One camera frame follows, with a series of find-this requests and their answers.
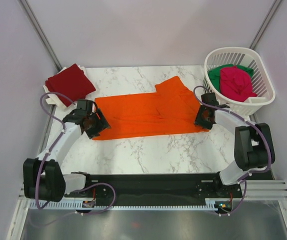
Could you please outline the orange t shirt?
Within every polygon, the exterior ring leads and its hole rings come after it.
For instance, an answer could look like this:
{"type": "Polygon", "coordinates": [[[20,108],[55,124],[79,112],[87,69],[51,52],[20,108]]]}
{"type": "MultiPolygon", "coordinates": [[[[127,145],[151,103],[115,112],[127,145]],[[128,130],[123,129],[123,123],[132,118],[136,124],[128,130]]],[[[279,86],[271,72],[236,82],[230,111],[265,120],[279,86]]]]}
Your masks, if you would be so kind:
{"type": "Polygon", "coordinates": [[[178,76],[155,85],[155,92],[98,97],[110,124],[97,141],[205,132],[195,125],[200,103],[178,76]]]}

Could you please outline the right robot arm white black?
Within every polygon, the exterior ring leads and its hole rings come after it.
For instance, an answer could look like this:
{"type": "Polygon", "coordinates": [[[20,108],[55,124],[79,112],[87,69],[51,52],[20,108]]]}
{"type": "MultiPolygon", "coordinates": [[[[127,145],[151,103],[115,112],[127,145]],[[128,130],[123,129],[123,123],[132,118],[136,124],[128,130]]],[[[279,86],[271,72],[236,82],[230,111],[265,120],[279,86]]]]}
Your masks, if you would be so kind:
{"type": "Polygon", "coordinates": [[[220,105],[213,92],[201,98],[194,124],[210,130],[217,124],[234,135],[234,160],[218,173],[218,181],[212,184],[213,193],[224,197],[235,185],[253,173],[265,173],[275,162],[276,155],[271,130],[266,123],[255,123],[220,105]]]}

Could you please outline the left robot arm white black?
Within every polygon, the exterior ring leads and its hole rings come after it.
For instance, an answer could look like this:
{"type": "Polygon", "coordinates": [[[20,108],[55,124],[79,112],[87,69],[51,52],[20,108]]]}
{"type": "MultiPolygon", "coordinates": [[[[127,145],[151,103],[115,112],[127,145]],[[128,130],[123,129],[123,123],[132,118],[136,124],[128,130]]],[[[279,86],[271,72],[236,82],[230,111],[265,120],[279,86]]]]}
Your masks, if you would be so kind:
{"type": "Polygon", "coordinates": [[[89,139],[100,136],[110,128],[98,105],[92,100],[77,101],[76,108],[60,120],[62,129],[53,143],[37,157],[23,163],[23,190],[28,199],[59,202],[64,195],[77,191],[87,197],[93,192],[93,184],[86,173],[63,174],[61,165],[74,143],[86,134],[89,139]]]}

